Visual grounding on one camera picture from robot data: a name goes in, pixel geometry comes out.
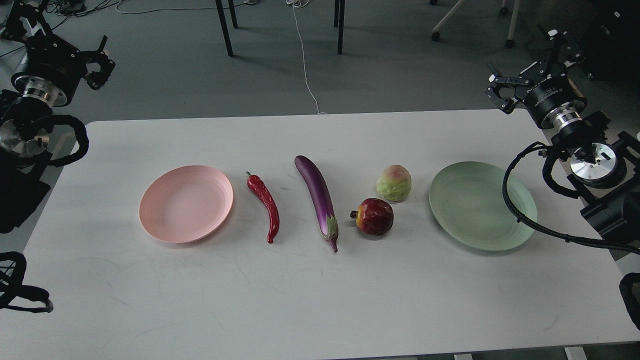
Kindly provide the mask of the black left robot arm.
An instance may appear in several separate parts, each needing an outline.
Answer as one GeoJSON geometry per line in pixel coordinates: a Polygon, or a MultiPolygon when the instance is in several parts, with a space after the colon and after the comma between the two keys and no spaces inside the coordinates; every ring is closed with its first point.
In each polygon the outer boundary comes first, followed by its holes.
{"type": "Polygon", "coordinates": [[[46,0],[14,1],[1,29],[2,39],[25,48],[11,76],[13,89],[1,91],[2,234],[21,227],[44,200],[51,189],[41,180],[47,167],[68,166],[89,152],[84,123],[53,109],[69,105],[81,81],[97,91],[115,68],[105,51],[106,36],[96,50],[82,51],[54,34],[44,16],[48,4],[46,0]],[[73,130],[75,152],[54,158],[48,150],[56,126],[73,130]]]}

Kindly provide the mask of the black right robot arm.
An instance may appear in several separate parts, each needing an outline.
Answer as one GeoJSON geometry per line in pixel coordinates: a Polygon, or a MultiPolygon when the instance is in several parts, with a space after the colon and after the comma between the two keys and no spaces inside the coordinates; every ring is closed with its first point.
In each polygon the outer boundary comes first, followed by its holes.
{"type": "Polygon", "coordinates": [[[502,180],[505,205],[518,223],[537,232],[567,243],[637,255],[633,242],[638,241],[640,228],[639,141],[622,131],[609,143],[606,130],[611,120],[604,112],[581,116],[587,100],[568,70],[585,61],[585,52],[571,30],[553,29],[545,36],[551,46],[544,57],[517,76],[504,76],[493,63],[487,64],[491,74],[486,94],[500,111],[510,114],[523,105],[539,129],[555,131],[550,144],[534,142],[510,162],[502,180]],[[510,175],[532,152],[544,158],[541,176],[549,189],[585,200],[580,214],[598,238],[552,230],[515,205],[508,191],[510,175]]]}

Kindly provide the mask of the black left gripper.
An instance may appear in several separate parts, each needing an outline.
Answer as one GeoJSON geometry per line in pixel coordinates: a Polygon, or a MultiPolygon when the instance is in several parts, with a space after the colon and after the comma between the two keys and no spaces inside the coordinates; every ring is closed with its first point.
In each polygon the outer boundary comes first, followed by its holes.
{"type": "Polygon", "coordinates": [[[25,43],[26,53],[11,77],[13,87],[23,91],[29,79],[39,78],[64,95],[74,95],[83,78],[92,90],[103,88],[115,69],[105,50],[108,37],[102,36],[96,50],[85,51],[59,36],[47,38],[51,35],[44,16],[48,4],[48,0],[14,0],[1,27],[2,39],[25,43]]]}

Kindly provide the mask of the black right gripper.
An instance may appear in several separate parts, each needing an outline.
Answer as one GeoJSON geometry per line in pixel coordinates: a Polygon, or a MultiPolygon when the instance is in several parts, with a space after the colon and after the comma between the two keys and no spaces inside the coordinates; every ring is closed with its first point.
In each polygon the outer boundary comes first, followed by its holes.
{"type": "Polygon", "coordinates": [[[542,25],[537,29],[549,45],[542,59],[523,69],[519,77],[502,76],[493,63],[487,63],[491,74],[485,94],[501,112],[511,114],[523,103],[538,128],[553,128],[553,112],[557,109],[580,113],[587,105],[586,97],[565,74],[572,66],[584,63],[586,53],[569,29],[546,30],[542,25]],[[548,79],[533,87],[533,81],[526,78],[548,79]]]}

